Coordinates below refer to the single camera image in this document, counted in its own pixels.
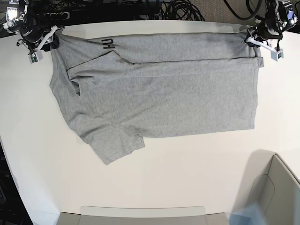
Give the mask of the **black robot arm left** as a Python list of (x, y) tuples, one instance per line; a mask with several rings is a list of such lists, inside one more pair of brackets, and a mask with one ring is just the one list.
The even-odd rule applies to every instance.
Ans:
[(256, 18), (256, 25), (247, 29), (247, 38), (258, 42), (281, 40), (283, 32), (297, 23), (294, 5), (289, 0), (266, 0), (265, 16)]

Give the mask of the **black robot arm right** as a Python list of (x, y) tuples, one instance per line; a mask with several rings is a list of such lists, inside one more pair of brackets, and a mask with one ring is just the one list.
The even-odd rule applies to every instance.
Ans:
[(30, 54), (37, 51), (48, 52), (59, 48), (57, 32), (64, 29), (34, 9), (32, 0), (2, 0), (0, 28), (9, 34), (21, 36), (17, 45), (24, 45)]

